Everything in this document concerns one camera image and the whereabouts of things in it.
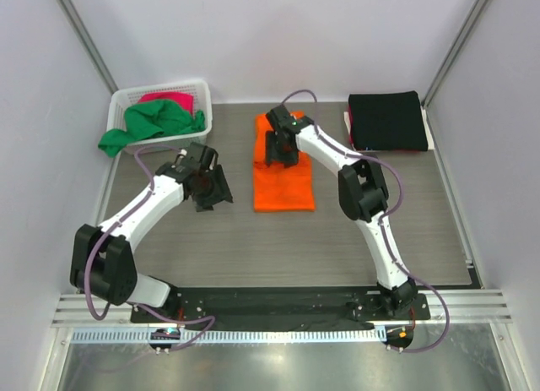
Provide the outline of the white plastic basket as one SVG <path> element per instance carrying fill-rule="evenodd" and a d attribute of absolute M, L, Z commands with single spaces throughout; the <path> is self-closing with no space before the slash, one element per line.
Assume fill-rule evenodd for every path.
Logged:
<path fill-rule="evenodd" d="M 213 108 L 208 83 L 203 79 L 188 79 L 174 83 L 152 84 L 116 91 L 111 97 L 106 129 L 125 128 L 125 110 L 136 103 L 146 94 L 152 93 L 184 93 L 193 98 L 193 114 L 197 111 L 204 113 L 204 129 L 201 132 L 169 136 L 163 138 L 145 139 L 129 144 L 124 151 L 132 155 L 137 149 L 149 145 L 165 144 L 185 148 L 191 142 L 205 144 L 213 128 Z"/>

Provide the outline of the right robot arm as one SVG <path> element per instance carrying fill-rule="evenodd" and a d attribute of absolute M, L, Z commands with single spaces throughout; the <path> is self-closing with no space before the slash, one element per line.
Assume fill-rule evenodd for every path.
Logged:
<path fill-rule="evenodd" d="M 392 235 L 389 191 L 379 160 L 346 148 L 312 119 L 297 117 L 283 105 L 267 112 L 265 118 L 270 125 L 265 138 L 266 164 L 296 166 L 305 154 L 337 178 L 339 206 L 360 229 L 375 265 L 382 313 L 394 320 L 408 315 L 418 288 Z"/>

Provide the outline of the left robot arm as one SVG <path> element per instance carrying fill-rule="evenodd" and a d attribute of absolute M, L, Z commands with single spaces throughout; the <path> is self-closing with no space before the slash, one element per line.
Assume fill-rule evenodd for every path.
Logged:
<path fill-rule="evenodd" d="M 181 309 L 179 288 L 139 273 L 134 253 L 154 226 L 187 200 L 198 212 L 233 201 L 216 149 L 192 143 L 174 151 L 175 159 L 155 172 L 136 151 L 134 159 L 148 178 L 146 187 L 108 220 L 82 225 L 75 234 L 69 280 L 84 293 L 97 321 L 110 307 L 129 304 L 160 322 L 175 322 Z"/>

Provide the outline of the orange t shirt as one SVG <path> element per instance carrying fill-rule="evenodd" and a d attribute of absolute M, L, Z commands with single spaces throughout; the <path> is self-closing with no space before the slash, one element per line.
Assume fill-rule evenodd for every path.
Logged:
<path fill-rule="evenodd" d="M 266 132 L 271 131 L 264 114 L 255 117 L 256 139 L 253 151 L 253 207 L 256 212 L 315 211 L 316 201 L 312 187 L 311 158 L 299 153 L 299 163 L 285 167 L 273 163 L 268 166 Z"/>

